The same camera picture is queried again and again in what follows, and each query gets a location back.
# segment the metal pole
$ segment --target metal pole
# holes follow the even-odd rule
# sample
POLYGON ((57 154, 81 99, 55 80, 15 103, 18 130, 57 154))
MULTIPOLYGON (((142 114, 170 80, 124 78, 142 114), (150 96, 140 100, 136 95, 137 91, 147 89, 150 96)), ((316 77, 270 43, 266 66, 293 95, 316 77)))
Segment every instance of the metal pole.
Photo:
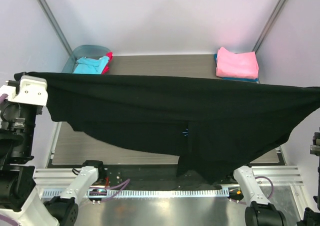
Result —
POLYGON ((269 17, 266 25, 264 26, 263 31, 261 32, 254 48, 252 51, 255 53, 258 52, 260 46, 262 45, 263 41, 267 37, 268 33, 270 32, 272 26, 275 24, 277 18, 279 17, 282 9, 285 7, 285 4, 288 2, 288 0, 279 0, 278 3, 276 4, 273 12, 271 13, 271 16, 269 17))
POLYGON ((56 21, 52 11, 50 10, 50 7, 48 6, 46 0, 37 0, 43 9, 43 12, 45 13, 46 17, 48 18, 50 24, 52 25, 56 35, 58 36, 59 40, 61 41, 62 45, 64 46, 66 52, 69 54, 69 56, 72 53, 72 49, 64 36, 64 33, 62 32, 58 22, 56 21))

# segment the blue bin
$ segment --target blue bin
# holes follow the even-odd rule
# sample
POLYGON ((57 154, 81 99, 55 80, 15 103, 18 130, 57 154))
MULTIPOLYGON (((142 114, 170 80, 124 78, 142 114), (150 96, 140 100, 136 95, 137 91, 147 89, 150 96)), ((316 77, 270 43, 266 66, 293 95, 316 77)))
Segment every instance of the blue bin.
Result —
POLYGON ((72 73, 77 66, 77 60, 81 57, 99 59, 110 52, 107 47, 95 45, 82 45, 74 49, 69 59, 67 60, 62 73, 72 73))

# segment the black cloth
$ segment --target black cloth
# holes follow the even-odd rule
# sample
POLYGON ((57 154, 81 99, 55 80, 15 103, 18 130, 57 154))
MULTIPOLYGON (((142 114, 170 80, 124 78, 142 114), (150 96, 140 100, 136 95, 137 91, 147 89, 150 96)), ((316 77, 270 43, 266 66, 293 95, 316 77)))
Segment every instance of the black cloth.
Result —
POLYGON ((178 155, 212 183, 285 143, 320 88, 158 76, 29 73, 48 83, 53 121, 118 147, 178 155))

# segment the white panel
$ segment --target white panel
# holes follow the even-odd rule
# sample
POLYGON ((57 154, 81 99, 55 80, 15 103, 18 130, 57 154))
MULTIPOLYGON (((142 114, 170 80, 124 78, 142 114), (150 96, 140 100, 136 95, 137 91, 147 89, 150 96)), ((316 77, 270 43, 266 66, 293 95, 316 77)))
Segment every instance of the white panel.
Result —
MULTIPOLYGON (((262 83, 320 86, 319 8, 319 0, 288 1, 257 54, 262 83)), ((319 159, 310 155, 310 145, 319 126, 317 110, 295 128, 282 147, 287 161, 298 166, 314 209, 316 204, 311 197, 318 193, 319 159)))
POLYGON ((251 51, 277 0, 46 0, 70 46, 117 55, 251 51))
MULTIPOLYGON (((61 72, 67 53, 37 0, 0 0, 0 85, 22 71, 61 72)), ((31 164, 44 167, 54 123, 47 109, 37 116, 31 164)))

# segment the pink cloth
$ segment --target pink cloth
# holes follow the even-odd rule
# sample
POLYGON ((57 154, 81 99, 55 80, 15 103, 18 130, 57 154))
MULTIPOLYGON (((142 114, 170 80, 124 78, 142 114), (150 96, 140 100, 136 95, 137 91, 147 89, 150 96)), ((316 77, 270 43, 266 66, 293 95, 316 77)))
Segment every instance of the pink cloth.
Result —
POLYGON ((221 47, 217 53, 216 75, 218 77, 258 78, 259 66, 255 52, 232 53, 221 47))

